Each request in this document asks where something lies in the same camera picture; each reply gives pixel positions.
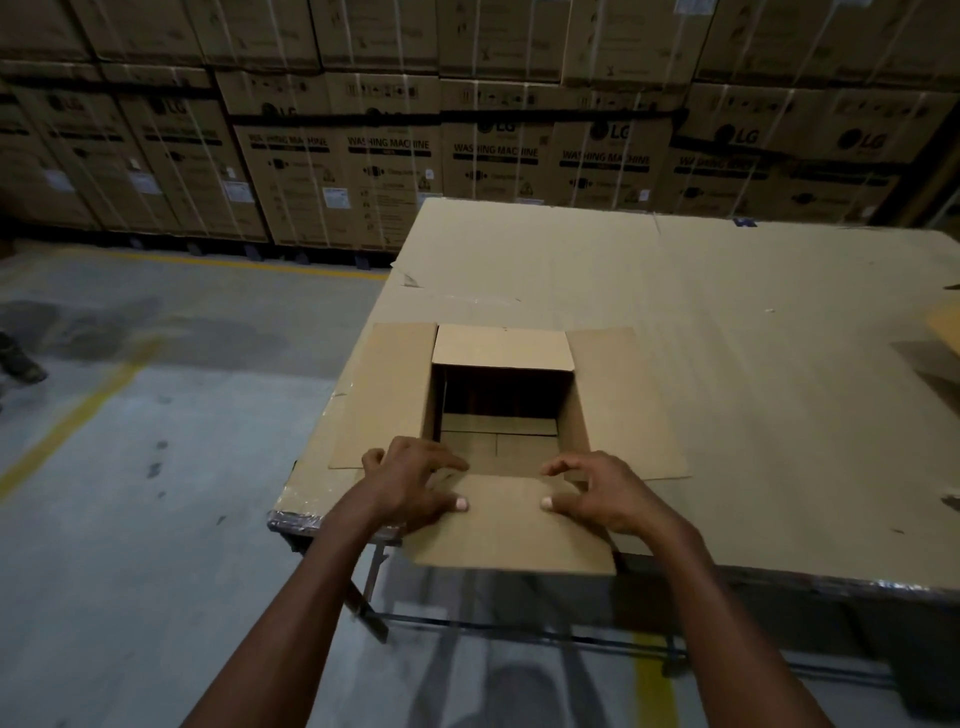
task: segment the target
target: table top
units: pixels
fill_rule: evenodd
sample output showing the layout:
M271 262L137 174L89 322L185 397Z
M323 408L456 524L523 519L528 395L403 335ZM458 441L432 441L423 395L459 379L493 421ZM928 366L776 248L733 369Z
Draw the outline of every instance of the table top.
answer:
M629 326L692 472L651 486L718 564L953 598L960 357L924 316L958 282L936 231L428 200L272 522L358 477L327 462L372 323Z

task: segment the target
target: sticker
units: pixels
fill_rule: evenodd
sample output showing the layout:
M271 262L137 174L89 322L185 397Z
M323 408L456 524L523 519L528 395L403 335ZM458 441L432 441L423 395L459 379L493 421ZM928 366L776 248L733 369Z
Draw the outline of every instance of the sticker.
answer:
M73 188L70 178L66 176L66 172L61 172L59 169L45 169L43 170L43 176L47 178L47 184L56 189L58 192L77 191Z
M128 172L133 188L141 195L162 195L156 179L149 172Z
M345 187L324 187L324 203L330 209L350 209L350 195Z
M431 197L442 197L443 194L440 192L418 192L417 193L417 209L423 207L423 201Z
M677 0L675 15L713 15L716 0Z
M226 180L220 180L220 184L224 186L227 199L232 203L253 204L253 193L250 191L249 182L227 182Z

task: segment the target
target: gray floor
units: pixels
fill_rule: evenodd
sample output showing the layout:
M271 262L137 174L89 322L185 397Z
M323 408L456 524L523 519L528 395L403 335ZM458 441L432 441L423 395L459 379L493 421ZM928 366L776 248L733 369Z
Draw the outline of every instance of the gray floor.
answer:
M0 413L0 723L182 720L297 563L266 513L380 285L40 244L0 263L0 328L50 371ZM567 628L605 600L590 580L394 554L374 606ZM893 692L810 686L839 725L921 724ZM653 725L671 692L680 725L705 725L692 678L664 686L631 658L402 628L383 646L345 614L311 725Z

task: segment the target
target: foot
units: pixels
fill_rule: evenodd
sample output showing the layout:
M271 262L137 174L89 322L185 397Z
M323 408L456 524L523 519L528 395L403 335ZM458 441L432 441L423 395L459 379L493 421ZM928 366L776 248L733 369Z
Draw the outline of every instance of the foot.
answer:
M0 333L0 367L23 384L37 384L47 378L43 367L27 356L5 333Z

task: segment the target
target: cardboard flap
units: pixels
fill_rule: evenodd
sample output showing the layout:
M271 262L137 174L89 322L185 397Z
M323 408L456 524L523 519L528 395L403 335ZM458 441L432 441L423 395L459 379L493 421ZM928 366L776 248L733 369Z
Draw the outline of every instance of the cardboard flap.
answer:
M960 354L960 304L931 311L926 324L947 346Z
M533 328L441 324L433 349L433 363L573 371L573 357L566 335L562 331Z
M540 510L540 500L574 486L561 478L452 476L437 487L470 502L406 536L415 564L457 569L614 574L610 544L566 516Z
M420 437L430 388L436 324L375 324L346 394L330 468L359 468L371 448L397 435Z
M590 449L625 460L644 480L686 477L686 459L631 328L568 331Z

